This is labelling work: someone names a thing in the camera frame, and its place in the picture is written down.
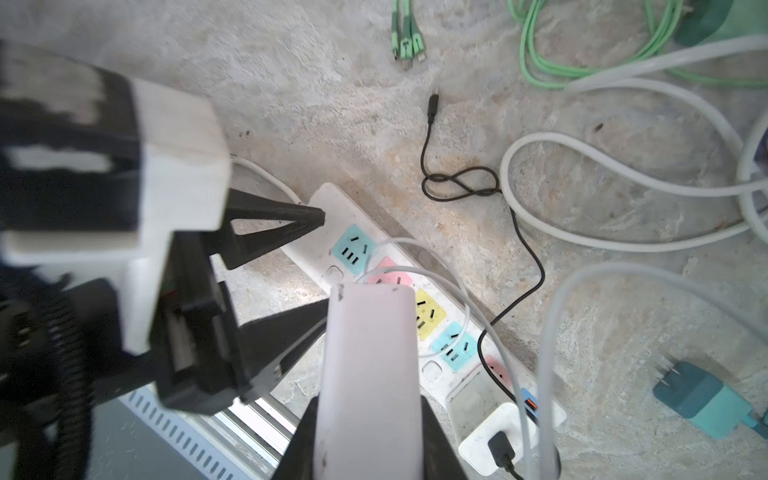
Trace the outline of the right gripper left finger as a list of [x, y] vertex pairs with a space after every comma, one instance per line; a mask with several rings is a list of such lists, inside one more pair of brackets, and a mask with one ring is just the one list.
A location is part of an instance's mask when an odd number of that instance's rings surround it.
[[318, 397], [314, 397], [277, 466], [272, 480], [312, 480]]

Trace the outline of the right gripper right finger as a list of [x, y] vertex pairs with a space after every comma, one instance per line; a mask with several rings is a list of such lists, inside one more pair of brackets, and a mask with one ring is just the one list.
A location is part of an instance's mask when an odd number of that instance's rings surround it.
[[421, 397], [424, 480], [467, 480], [428, 400]]

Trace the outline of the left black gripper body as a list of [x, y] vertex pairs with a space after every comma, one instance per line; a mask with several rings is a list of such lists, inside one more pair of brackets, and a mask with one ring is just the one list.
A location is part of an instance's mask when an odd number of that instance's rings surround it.
[[229, 408], [249, 388], [237, 332], [202, 234], [174, 234], [149, 337], [162, 404], [207, 416]]

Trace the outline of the white multicolour power strip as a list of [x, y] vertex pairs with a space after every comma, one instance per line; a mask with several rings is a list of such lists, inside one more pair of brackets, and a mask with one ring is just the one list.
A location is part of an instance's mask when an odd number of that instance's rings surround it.
[[534, 373], [518, 358], [505, 368], [498, 349], [481, 333], [475, 318], [466, 318], [463, 305], [442, 286], [424, 276], [400, 272], [419, 263], [338, 186], [323, 184], [309, 199], [322, 209], [322, 227], [284, 247], [286, 255], [324, 292], [359, 278], [371, 284], [394, 284], [415, 293], [415, 332], [421, 355], [420, 384], [450, 419], [460, 457], [479, 475], [491, 477], [499, 468], [488, 448], [503, 431], [522, 468], [523, 444], [519, 413], [508, 395], [511, 382], [521, 386], [531, 443], [536, 445], [538, 400]]

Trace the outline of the white charger with black cable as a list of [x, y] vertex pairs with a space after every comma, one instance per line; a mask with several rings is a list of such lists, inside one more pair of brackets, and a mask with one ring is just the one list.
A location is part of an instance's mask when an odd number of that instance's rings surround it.
[[510, 439], [520, 433], [519, 410], [505, 402], [459, 443], [459, 453], [484, 476], [502, 470], [513, 479], [523, 479], [516, 469], [522, 461], [523, 447], [515, 447]]

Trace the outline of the green charger plug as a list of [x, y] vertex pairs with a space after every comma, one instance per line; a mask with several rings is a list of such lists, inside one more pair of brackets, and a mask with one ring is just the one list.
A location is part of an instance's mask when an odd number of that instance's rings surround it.
[[767, 33], [767, 0], [685, 1], [674, 35], [680, 46]]

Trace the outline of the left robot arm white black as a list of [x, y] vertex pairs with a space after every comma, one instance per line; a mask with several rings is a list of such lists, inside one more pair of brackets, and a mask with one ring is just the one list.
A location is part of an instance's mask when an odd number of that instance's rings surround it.
[[149, 348], [127, 347], [128, 314], [105, 274], [1, 264], [1, 440], [17, 479], [81, 479], [93, 410], [149, 383], [172, 410], [214, 415], [268, 394], [324, 332], [326, 301], [239, 325], [211, 264], [235, 269], [321, 227], [316, 207], [231, 190], [219, 227], [171, 235], [144, 318]]

